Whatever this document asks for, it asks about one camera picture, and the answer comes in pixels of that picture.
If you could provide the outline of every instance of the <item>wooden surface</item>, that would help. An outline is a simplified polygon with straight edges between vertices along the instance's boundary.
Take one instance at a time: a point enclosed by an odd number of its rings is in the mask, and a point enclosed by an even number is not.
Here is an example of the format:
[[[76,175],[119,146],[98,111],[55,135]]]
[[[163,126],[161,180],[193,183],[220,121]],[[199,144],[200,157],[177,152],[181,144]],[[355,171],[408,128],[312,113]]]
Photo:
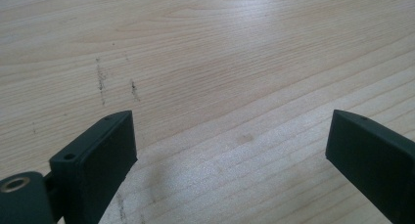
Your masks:
[[[415,0],[0,0],[0,177],[133,110],[101,223],[388,223],[333,109],[415,139]]]

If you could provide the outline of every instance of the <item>screw hole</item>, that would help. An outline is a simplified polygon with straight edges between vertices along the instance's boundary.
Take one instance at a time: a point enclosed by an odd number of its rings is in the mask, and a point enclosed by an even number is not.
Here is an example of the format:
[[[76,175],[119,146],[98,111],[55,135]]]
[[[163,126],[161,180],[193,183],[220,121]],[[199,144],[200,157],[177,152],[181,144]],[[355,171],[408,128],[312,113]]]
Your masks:
[[[11,193],[14,192],[30,182],[30,179],[28,177],[18,177],[15,179],[10,180],[9,182],[3,184],[1,187],[2,193]]]
[[[67,154],[64,156],[64,159],[73,159],[73,158],[75,158],[74,154]]]

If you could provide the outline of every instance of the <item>table surface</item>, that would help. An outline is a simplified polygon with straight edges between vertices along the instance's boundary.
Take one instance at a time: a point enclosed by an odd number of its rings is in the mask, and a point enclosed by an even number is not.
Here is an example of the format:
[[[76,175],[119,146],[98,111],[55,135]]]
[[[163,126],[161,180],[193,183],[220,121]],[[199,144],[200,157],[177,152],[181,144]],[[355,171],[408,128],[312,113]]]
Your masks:
[[[415,139],[415,0],[0,0],[0,177],[132,110],[101,223],[388,223],[333,109]]]

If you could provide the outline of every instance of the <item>small hole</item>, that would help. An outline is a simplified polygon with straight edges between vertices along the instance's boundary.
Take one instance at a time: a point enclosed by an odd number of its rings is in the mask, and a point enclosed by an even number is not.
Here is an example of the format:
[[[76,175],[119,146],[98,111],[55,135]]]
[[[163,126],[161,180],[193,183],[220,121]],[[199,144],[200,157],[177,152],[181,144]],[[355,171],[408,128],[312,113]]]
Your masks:
[[[15,178],[15,179],[5,183],[1,187],[1,192],[3,192],[3,193],[14,192],[14,191],[24,187],[28,182],[30,182],[30,179],[28,177]]]
[[[75,158],[74,154],[67,154],[66,156],[64,156],[64,159],[73,159]]]

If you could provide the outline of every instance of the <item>black bracket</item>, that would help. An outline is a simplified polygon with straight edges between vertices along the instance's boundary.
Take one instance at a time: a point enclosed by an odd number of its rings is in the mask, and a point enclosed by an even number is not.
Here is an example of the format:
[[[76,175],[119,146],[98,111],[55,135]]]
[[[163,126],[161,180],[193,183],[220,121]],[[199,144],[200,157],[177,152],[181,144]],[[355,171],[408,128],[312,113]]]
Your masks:
[[[108,115],[50,158],[0,181],[0,223],[96,224],[137,161],[132,112]]]
[[[335,110],[327,159],[392,223],[415,223],[415,143],[358,114]]]

